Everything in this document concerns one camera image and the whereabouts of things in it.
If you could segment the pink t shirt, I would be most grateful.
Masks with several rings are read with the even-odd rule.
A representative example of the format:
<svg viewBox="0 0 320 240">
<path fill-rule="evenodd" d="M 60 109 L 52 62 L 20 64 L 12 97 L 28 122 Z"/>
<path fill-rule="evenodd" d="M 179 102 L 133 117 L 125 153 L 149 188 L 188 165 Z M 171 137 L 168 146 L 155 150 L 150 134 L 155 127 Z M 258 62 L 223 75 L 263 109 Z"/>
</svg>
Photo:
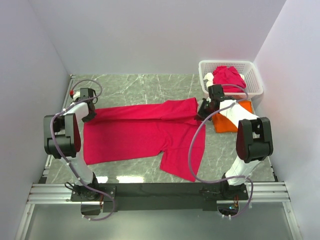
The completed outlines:
<svg viewBox="0 0 320 240">
<path fill-rule="evenodd" d="M 196 131 L 196 98 L 164 103 L 99 108 L 83 128 L 87 165 L 154 157 L 159 168 L 194 182 L 205 151 L 206 129 Z"/>
</svg>

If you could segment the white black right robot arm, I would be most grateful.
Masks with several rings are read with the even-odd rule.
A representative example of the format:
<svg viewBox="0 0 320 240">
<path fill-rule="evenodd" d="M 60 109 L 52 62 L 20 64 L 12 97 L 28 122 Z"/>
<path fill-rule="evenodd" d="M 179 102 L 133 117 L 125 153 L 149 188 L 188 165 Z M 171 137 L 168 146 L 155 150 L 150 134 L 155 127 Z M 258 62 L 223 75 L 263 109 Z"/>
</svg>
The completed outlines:
<svg viewBox="0 0 320 240">
<path fill-rule="evenodd" d="M 267 117 L 258 117 L 240 103 L 224 93 L 223 85 L 213 84 L 208 88 L 208 99 L 204 98 L 197 115 L 202 125 L 216 114 L 227 118 L 237 129 L 236 153 L 230 169 L 222 176 L 219 193 L 230 200 L 240 192 L 253 169 L 273 153 L 271 122 Z"/>
</svg>

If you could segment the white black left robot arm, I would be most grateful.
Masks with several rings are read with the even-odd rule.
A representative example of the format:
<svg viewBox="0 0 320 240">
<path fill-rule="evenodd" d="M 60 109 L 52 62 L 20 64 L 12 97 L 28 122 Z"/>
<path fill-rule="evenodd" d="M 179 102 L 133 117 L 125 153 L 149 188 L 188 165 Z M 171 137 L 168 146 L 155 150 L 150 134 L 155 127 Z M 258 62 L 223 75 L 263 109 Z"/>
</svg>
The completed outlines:
<svg viewBox="0 0 320 240">
<path fill-rule="evenodd" d="M 95 118 L 98 97 L 92 88 L 81 88 L 76 93 L 71 91 L 70 97 L 73 102 L 68 110 L 57 117 L 46 115 L 43 118 L 44 150 L 59 160 L 63 158 L 61 154 L 64 154 L 64 161 L 76 178 L 73 185 L 67 182 L 65 187 L 74 195 L 94 201 L 100 195 L 100 188 L 96 175 L 80 153 L 82 141 L 78 120 L 86 123 Z"/>
</svg>

